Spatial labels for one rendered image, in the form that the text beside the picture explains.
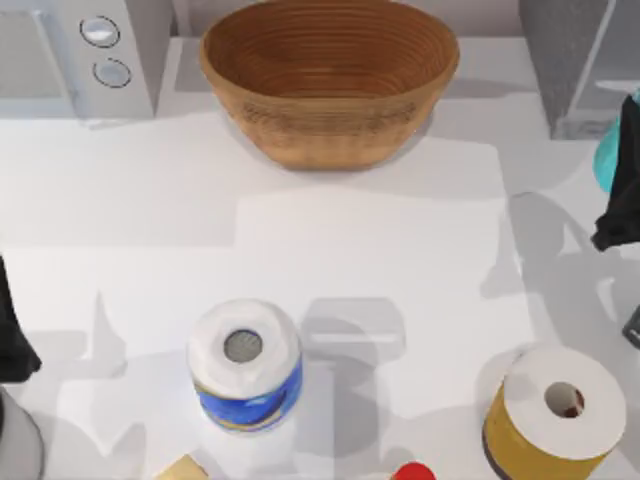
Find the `brown woven basket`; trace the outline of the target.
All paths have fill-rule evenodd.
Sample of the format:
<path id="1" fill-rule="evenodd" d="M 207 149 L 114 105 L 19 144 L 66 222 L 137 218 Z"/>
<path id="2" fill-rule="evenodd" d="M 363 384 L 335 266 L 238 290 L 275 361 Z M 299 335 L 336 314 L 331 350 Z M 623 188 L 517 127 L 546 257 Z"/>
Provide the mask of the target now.
<path id="1" fill-rule="evenodd" d="M 239 130 L 290 170 L 370 168 L 427 120 L 454 32 L 394 0 L 266 0 L 214 23 L 201 69 Z"/>

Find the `blue wrapped paper roll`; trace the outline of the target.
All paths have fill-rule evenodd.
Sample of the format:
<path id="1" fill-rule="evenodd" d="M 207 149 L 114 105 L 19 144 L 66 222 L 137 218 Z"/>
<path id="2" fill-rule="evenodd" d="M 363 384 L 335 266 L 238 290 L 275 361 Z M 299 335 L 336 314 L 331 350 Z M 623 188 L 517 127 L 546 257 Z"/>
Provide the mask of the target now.
<path id="1" fill-rule="evenodd" d="M 294 408 L 303 354 L 293 320 L 257 299 L 221 303 L 195 323 L 187 363 L 204 412 L 229 431 L 273 427 Z"/>

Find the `red cap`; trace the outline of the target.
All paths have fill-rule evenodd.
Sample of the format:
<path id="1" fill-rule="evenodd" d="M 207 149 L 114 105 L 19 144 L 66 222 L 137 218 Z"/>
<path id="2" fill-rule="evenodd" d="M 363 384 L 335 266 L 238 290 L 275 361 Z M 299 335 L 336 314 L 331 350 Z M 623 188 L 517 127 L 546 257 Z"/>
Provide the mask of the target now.
<path id="1" fill-rule="evenodd" d="M 390 480 L 437 480 L 433 471 L 423 463 L 412 461 L 401 465 Z"/>

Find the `small microwave knob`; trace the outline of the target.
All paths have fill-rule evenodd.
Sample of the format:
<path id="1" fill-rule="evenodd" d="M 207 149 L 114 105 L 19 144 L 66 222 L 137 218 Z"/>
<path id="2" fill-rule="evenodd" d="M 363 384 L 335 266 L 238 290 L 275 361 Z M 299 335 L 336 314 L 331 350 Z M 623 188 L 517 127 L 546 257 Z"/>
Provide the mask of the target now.
<path id="1" fill-rule="evenodd" d="M 132 73 L 129 67 L 114 58 L 95 62 L 92 66 L 92 73 L 96 81 L 111 89 L 124 88 L 132 80 Z"/>

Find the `pale yellow block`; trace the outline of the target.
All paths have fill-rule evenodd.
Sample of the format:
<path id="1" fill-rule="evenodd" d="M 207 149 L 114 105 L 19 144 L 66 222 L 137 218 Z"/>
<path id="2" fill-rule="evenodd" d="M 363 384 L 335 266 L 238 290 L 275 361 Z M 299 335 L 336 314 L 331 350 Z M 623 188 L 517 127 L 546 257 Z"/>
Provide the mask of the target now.
<path id="1" fill-rule="evenodd" d="M 209 480 L 209 475 L 192 456 L 183 455 L 157 473 L 153 480 Z"/>

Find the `yellow wrapped paper roll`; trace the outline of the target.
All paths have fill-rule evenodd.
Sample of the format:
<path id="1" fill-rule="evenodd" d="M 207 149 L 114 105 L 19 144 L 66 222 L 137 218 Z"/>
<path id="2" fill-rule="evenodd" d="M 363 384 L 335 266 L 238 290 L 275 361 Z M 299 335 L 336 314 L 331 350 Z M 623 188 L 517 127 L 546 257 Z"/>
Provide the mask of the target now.
<path id="1" fill-rule="evenodd" d="M 599 362 L 537 346 L 506 370 L 484 420 L 483 448 L 501 480 L 587 480 L 626 421 L 623 392 Z"/>

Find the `teal bottle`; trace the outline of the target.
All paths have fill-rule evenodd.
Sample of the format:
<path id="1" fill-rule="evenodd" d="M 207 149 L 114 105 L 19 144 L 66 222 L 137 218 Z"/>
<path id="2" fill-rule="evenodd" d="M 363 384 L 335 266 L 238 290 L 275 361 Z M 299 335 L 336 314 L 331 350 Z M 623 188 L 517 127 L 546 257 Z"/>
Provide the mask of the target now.
<path id="1" fill-rule="evenodd" d="M 632 177 L 625 185 L 632 193 L 640 194 L 640 89 L 630 95 L 637 105 L 637 114 L 633 116 L 635 121 L 632 127 L 632 153 L 624 156 L 632 167 Z M 605 193 L 610 194 L 614 185 L 616 169 L 619 163 L 620 125 L 622 116 L 618 116 L 611 125 L 604 138 L 595 151 L 593 160 L 593 173 L 599 187 Z"/>

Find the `grey cabinet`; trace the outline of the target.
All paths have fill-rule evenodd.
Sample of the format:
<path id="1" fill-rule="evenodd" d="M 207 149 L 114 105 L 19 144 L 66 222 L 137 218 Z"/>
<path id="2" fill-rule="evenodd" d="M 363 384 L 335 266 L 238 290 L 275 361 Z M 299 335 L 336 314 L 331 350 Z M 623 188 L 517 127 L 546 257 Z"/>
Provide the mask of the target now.
<path id="1" fill-rule="evenodd" d="M 519 0 L 555 140 L 604 136 L 640 89 L 640 0 Z"/>

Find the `large microwave knob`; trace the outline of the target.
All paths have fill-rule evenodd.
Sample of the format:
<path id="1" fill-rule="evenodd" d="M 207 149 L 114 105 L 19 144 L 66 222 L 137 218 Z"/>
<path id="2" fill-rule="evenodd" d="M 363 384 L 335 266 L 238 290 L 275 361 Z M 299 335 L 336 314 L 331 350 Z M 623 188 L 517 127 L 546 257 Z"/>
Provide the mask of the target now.
<path id="1" fill-rule="evenodd" d="M 112 48 L 121 37 L 118 25 L 105 16 L 83 19 L 79 31 L 82 38 L 96 48 Z"/>

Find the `black right gripper tip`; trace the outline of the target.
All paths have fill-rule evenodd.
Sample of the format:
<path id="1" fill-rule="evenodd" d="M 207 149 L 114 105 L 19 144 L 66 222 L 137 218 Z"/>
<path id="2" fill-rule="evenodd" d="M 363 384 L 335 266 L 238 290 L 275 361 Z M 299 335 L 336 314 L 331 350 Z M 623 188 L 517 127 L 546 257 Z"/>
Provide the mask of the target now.
<path id="1" fill-rule="evenodd" d="M 592 243 L 599 251 L 640 242 L 640 194 L 632 193 L 625 185 L 633 173 L 629 161 L 624 160 L 625 155 L 632 153 L 632 127 L 635 123 L 633 116 L 637 114 L 636 108 L 637 105 L 628 95 L 619 115 L 622 116 L 619 163 L 614 185 L 606 211 L 596 220 L 596 232 L 592 236 Z"/>

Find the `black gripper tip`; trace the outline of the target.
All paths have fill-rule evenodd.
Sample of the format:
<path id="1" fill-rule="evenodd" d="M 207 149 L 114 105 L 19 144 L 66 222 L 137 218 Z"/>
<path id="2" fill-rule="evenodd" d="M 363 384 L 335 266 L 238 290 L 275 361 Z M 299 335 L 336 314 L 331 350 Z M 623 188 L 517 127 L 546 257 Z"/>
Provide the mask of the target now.
<path id="1" fill-rule="evenodd" d="M 625 185 L 633 173 L 629 161 L 624 160 L 625 155 L 632 153 L 632 127 L 635 123 L 633 116 L 637 114 L 636 108 L 637 105 L 628 95 L 619 115 L 622 116 L 619 163 L 614 185 L 606 211 L 596 220 L 596 232 L 592 236 L 592 243 L 599 251 L 640 242 L 640 194 L 632 193 Z"/>
<path id="2" fill-rule="evenodd" d="M 41 366 L 41 359 L 19 324 L 0 255 L 0 383 L 26 382 Z"/>

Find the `black left gripper tip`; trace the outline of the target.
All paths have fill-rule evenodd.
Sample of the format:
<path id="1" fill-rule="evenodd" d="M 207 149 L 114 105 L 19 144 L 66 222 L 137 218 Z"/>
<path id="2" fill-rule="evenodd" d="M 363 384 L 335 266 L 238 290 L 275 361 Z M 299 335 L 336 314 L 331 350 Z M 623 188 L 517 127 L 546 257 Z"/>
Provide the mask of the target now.
<path id="1" fill-rule="evenodd" d="M 41 359 L 19 324 L 0 255 L 0 383 L 26 382 L 41 366 Z"/>

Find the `dark grey block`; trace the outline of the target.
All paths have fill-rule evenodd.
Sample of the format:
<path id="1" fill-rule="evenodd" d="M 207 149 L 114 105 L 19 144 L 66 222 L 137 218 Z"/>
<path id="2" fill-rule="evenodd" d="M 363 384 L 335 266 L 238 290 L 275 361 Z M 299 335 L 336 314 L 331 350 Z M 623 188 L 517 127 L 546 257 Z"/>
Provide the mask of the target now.
<path id="1" fill-rule="evenodd" d="M 640 350 L 640 305 L 636 307 L 633 314 L 624 325 L 622 334 L 630 344 Z"/>

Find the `pale microwave oven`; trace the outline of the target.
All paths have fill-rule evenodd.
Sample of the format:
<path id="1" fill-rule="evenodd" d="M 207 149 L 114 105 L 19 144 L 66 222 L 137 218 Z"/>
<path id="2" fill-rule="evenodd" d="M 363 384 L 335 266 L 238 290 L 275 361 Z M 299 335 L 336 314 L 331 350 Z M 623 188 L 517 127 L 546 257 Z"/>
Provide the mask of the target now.
<path id="1" fill-rule="evenodd" d="M 118 25 L 112 48 L 82 38 L 80 22 L 96 16 Z M 174 26 L 172 0 L 0 0 L 0 118 L 153 117 Z M 95 80 L 107 58 L 131 70 L 126 87 Z"/>

